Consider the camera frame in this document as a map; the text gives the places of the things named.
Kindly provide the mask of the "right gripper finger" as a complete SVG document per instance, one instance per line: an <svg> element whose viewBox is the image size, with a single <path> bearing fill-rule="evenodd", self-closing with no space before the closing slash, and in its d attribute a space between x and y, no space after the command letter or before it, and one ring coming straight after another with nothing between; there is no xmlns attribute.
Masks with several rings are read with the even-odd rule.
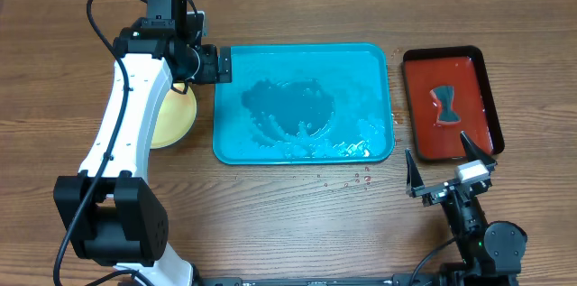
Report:
<svg viewBox="0 0 577 286"><path fill-rule="evenodd" d="M412 153L409 149L405 150L405 157L407 163L406 193L411 198L416 198L422 194L422 190L425 188L425 185L418 171L418 167L414 161Z"/></svg>
<svg viewBox="0 0 577 286"><path fill-rule="evenodd" d="M466 132L460 132L460 139L468 162L481 161L487 170L495 169L497 166L496 160L475 144Z"/></svg>

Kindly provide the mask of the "yellow-green round plate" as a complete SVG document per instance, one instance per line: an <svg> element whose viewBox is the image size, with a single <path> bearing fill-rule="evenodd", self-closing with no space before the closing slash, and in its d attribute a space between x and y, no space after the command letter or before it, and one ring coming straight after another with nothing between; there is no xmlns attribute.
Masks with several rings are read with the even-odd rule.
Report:
<svg viewBox="0 0 577 286"><path fill-rule="evenodd" d="M190 86L180 94L172 89L164 97L156 120L151 148L160 149L180 141L197 117L197 99Z"/></svg>

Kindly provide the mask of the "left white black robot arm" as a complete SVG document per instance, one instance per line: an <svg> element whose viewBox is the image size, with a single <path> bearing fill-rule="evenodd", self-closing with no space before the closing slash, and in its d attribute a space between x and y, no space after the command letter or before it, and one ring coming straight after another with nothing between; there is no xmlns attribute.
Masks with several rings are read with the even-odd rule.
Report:
<svg viewBox="0 0 577 286"><path fill-rule="evenodd" d="M203 43L206 16L193 0L144 3L145 16L105 42L114 82L96 139L77 174L56 180L66 230L60 249L141 285L194 285L194 265L169 245L168 214L148 182L149 155L165 96L230 82L230 49Z"/></svg>

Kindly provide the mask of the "dark sponge with pink edge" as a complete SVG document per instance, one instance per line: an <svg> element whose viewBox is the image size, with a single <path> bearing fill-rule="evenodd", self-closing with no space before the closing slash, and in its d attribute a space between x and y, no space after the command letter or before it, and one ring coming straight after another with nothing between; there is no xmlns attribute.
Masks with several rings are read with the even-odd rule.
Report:
<svg viewBox="0 0 577 286"><path fill-rule="evenodd" d="M461 118L453 109L454 87L438 86L429 92L436 108L437 125L457 125Z"/></svg>

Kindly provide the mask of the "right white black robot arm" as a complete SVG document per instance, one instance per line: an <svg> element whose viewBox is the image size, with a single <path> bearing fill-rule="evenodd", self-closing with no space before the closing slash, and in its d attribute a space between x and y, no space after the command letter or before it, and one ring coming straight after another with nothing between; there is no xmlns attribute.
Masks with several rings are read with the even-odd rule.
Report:
<svg viewBox="0 0 577 286"><path fill-rule="evenodd" d="M460 139L467 162L455 168L454 178L426 186L410 150L405 150L407 194L425 207L443 208L452 238L432 250L409 275L405 285L517 285L527 233L508 221L488 222L477 197L492 186L497 161L464 132ZM435 274L423 267L447 246L455 244L458 263L443 263Z"/></svg>

